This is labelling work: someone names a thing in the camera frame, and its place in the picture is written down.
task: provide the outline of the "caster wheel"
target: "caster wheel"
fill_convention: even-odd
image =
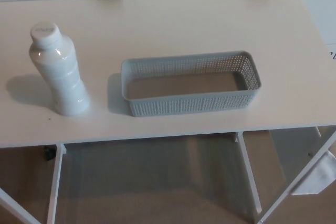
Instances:
[[[45,156],[46,161],[54,159],[56,157],[56,148],[45,146],[44,156]]]

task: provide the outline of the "plastic bottle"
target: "plastic bottle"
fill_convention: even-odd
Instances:
[[[50,22],[37,23],[30,35],[30,58],[51,89],[56,111],[67,116],[84,112],[90,98],[80,78],[72,40]]]

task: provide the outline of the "floor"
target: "floor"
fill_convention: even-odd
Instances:
[[[267,132],[245,134],[264,207],[285,183]],[[56,223],[250,223],[237,149],[228,134],[67,145]],[[0,187],[46,223],[54,161],[43,147],[0,150]],[[266,224],[335,223],[336,183],[289,196]],[[0,207],[0,223],[20,223]]]

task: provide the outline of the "gray basket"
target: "gray basket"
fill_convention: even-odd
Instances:
[[[240,109],[261,86],[245,51],[126,60],[121,83],[134,116]]]

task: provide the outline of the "bottle cap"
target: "bottle cap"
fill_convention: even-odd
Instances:
[[[39,48],[48,48],[56,43],[61,37],[58,27],[51,22],[39,22],[30,30],[33,43]]]

